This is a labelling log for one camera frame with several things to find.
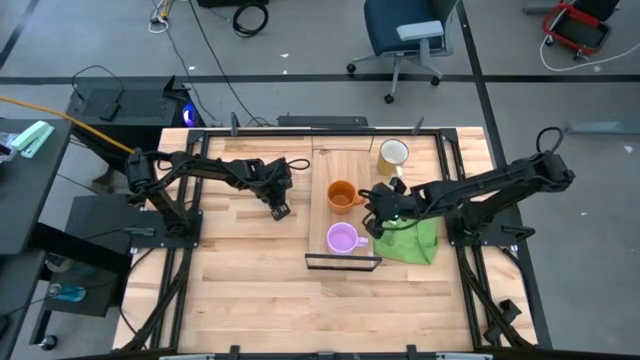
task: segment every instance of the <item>chair seat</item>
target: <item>chair seat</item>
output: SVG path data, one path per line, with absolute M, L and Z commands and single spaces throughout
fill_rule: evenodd
M 430 0 L 367 0 L 364 16 L 376 55 L 420 50 L 420 40 L 402 41 L 398 26 L 437 20 Z M 442 38 L 429 39 L 431 50 L 442 49 Z

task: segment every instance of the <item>purple mug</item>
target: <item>purple mug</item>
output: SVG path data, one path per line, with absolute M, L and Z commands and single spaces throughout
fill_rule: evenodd
M 356 228 L 347 223 L 335 223 L 327 232 L 327 245 L 334 255 L 351 255 L 356 247 L 367 246 L 369 239 L 359 237 Z

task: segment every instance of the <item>black box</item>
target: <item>black box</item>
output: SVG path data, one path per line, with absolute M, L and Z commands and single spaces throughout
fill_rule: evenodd
M 123 85 L 124 91 L 114 79 L 80 81 L 71 95 L 67 114 L 130 148 L 144 151 L 158 149 L 164 128 L 187 127 L 183 111 L 192 102 L 182 84 L 174 84 L 173 78 L 123 80 Z M 199 116 L 190 125 L 206 127 Z M 128 153 L 78 127 L 74 127 L 73 135 L 111 167 L 124 172 Z

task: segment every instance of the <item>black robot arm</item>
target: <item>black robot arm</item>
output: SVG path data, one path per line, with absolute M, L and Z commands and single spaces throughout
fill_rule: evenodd
M 398 178 L 391 187 L 378 183 L 371 190 L 360 190 L 368 199 L 370 213 L 363 220 L 367 231 L 375 238 L 384 233 L 383 222 L 398 218 L 418 221 L 460 211 L 465 231 L 475 233 L 490 222 L 498 212 L 515 205 L 537 192 L 560 192 L 569 187 L 575 175 L 559 155 L 551 151 L 538 152 L 528 159 L 459 181 L 434 181 L 409 189 Z M 471 199 L 496 192 L 484 201 Z
M 169 163 L 169 172 L 157 178 L 155 164 Z M 182 176 L 219 180 L 238 190 L 250 190 L 271 209 L 274 220 L 287 216 L 286 190 L 293 186 L 291 170 L 285 158 L 269 164 L 260 159 L 233 160 L 203 159 L 185 152 L 146 152 L 136 149 L 129 156 L 126 167 L 129 188 L 141 200 L 148 199 L 163 216 L 167 236 L 186 236 L 191 228 L 190 216 L 184 204 L 174 201 L 166 188 Z

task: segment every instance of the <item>green towel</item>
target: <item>green towel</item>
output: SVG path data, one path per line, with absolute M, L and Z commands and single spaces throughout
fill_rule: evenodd
M 386 228 L 398 228 L 414 220 L 387 221 Z M 438 252 L 438 224 L 435 219 L 420 221 L 407 230 L 387 230 L 382 238 L 373 241 L 376 255 L 411 264 L 431 265 Z

